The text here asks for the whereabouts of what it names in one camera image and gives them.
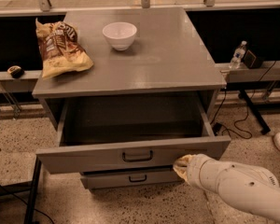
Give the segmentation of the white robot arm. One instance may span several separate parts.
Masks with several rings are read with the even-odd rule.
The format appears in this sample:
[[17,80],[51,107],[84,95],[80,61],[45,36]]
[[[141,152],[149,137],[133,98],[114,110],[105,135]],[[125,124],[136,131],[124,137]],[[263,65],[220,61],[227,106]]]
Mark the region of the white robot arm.
[[271,171],[204,154],[183,156],[173,168],[189,185],[217,194],[229,206],[280,223],[280,186]]

